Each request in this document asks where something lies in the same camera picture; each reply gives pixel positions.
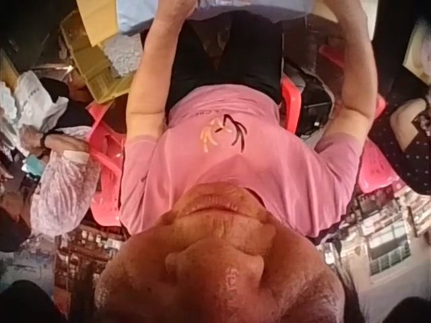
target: red plastic chair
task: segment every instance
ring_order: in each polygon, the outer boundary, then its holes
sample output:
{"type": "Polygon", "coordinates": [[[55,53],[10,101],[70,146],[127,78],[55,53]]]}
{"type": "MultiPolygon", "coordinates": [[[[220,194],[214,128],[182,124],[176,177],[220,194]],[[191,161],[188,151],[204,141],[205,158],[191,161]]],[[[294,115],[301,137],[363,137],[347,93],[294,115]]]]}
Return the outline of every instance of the red plastic chair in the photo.
{"type": "Polygon", "coordinates": [[[88,136],[90,154],[99,161],[101,191],[92,200],[92,213],[102,226],[120,226],[119,192],[123,167],[125,135],[113,131],[103,120],[110,104],[90,104],[87,109],[94,117],[92,132],[88,136]]]}
{"type": "MultiPolygon", "coordinates": [[[[320,47],[319,52],[332,63],[344,68],[343,53],[328,46],[320,47]]],[[[378,95],[376,118],[378,118],[386,108],[386,101],[378,95]]],[[[370,193],[380,188],[392,185],[399,179],[386,157],[371,140],[367,139],[362,156],[362,167],[359,172],[358,184],[363,193],[370,193]]]]}
{"type": "Polygon", "coordinates": [[[302,97],[300,90],[286,75],[281,79],[281,94],[286,103],[286,129],[295,133],[301,115],[302,97]]]}

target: black pants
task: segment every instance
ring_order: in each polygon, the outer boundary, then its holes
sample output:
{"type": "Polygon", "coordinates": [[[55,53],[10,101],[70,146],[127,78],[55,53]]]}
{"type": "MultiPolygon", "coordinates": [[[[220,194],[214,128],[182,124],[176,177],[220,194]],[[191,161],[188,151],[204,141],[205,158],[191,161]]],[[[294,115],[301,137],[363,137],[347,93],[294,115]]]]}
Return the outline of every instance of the black pants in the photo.
{"type": "Polygon", "coordinates": [[[76,102],[69,97],[69,88],[66,83],[48,77],[42,77],[40,82],[53,102],[56,102],[59,96],[69,99],[66,111],[61,115],[55,127],[51,129],[52,133],[55,133],[56,129],[79,126],[91,127],[94,124],[94,119],[84,104],[76,102]]]}
{"type": "Polygon", "coordinates": [[[247,11],[233,13],[230,40],[217,70],[194,29],[185,23],[179,39],[166,111],[194,89],[215,84],[239,84],[281,103],[281,24],[247,11]]]}

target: mouth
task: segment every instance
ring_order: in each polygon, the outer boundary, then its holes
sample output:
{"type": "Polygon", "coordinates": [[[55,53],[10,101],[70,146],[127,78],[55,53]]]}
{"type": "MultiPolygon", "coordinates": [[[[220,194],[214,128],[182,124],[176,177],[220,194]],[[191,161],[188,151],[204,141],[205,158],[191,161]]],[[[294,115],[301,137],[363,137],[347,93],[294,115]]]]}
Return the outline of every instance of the mouth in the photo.
{"type": "Polygon", "coordinates": [[[226,196],[207,194],[189,201],[181,210],[180,214],[182,216],[187,216],[202,211],[224,211],[242,214],[242,209],[243,207],[241,207],[241,205],[236,204],[226,196]]]}

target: polka dot clothing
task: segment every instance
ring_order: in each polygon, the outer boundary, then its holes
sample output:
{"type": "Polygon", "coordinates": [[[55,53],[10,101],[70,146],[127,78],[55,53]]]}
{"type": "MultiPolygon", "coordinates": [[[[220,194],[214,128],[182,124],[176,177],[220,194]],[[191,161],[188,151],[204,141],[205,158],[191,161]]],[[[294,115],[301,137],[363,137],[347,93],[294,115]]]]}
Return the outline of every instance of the polka dot clothing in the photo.
{"type": "Polygon", "coordinates": [[[383,152],[398,176],[418,194],[431,195],[431,136],[423,127],[424,115],[419,115],[413,122],[420,124],[419,133],[410,146],[402,151],[392,131],[391,109],[383,112],[376,120],[370,132],[370,138],[383,152]]]}

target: nose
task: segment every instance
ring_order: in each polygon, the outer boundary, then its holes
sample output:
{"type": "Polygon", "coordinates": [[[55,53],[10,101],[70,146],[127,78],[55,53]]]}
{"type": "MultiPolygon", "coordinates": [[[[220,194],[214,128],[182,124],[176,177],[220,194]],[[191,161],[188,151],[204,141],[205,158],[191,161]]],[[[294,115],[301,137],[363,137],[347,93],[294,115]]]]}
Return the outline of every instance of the nose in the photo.
{"type": "Polygon", "coordinates": [[[169,254],[166,269],[178,288],[200,300],[252,293],[259,287],[264,262],[217,238],[199,240],[186,250],[169,254]]]}

